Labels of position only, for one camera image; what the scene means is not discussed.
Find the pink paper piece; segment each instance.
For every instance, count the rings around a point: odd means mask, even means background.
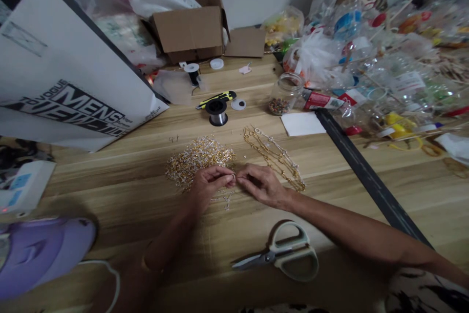
[[[251,71],[252,71],[252,70],[251,70],[251,68],[249,67],[249,65],[243,66],[243,67],[239,70],[239,72],[240,72],[241,74],[243,74],[243,75],[244,75],[244,74],[247,74],[247,73],[249,73],[249,72],[251,72]]]

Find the metal ruler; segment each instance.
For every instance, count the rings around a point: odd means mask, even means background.
[[[329,111],[320,108],[316,115],[389,224],[433,248]]]

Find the white device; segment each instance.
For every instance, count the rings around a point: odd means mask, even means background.
[[[56,163],[34,161],[24,164],[15,175],[10,189],[0,190],[0,214],[28,215],[43,195]]]

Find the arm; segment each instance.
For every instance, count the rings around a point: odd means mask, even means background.
[[[145,298],[160,278],[165,266],[187,239],[210,199],[223,186],[236,185],[234,172],[219,166],[200,169],[178,213],[161,233],[120,271],[121,289],[112,313],[140,312]],[[114,296],[115,284],[103,285],[89,313],[106,312]]]
[[[268,167],[248,164],[237,181],[258,201],[308,221],[337,245],[396,267],[420,268],[469,288],[469,277],[413,237],[363,215],[284,188]]]

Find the gold chain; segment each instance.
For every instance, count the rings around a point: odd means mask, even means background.
[[[259,146],[256,146],[252,141],[250,141],[249,137],[254,137],[254,139],[259,143]],[[244,141],[246,141],[246,143],[248,143],[251,146],[251,148],[254,148],[256,151],[259,152],[260,155],[262,155],[267,165],[273,171],[279,174],[282,178],[288,181],[288,183],[297,192],[304,191],[304,189],[306,188],[306,185],[303,182],[303,179],[301,178],[301,175],[298,171],[298,165],[293,163],[291,158],[288,156],[287,152],[284,149],[282,149],[274,141],[273,138],[269,137],[268,139],[277,147],[277,149],[280,151],[280,154],[275,153],[270,148],[268,148],[266,144],[262,141],[262,139],[259,137],[259,135],[256,133],[256,131],[251,131],[247,127],[244,129]],[[293,179],[285,175],[285,171],[282,169],[281,166],[277,164],[276,161],[284,165],[287,168],[287,170],[291,172],[291,174],[293,175]]]

